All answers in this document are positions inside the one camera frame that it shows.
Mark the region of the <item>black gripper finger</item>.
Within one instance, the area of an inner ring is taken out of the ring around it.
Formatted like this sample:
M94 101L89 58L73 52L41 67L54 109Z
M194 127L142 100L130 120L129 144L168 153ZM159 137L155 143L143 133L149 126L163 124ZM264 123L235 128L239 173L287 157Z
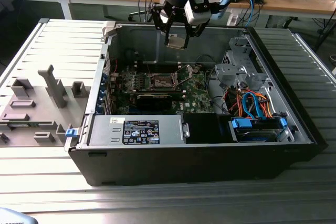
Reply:
M165 34L164 44L169 44L169 32L174 22L179 22L181 18L181 8L165 2L164 4L155 4L150 8L155 27Z
M185 42L184 42L184 45L183 45L183 49L187 48L189 39L191 37L199 37L202 34L205 27L208 25L209 21L210 20L208 19L205 23L201 23L194 28L187 21L184 22L186 37L185 37Z

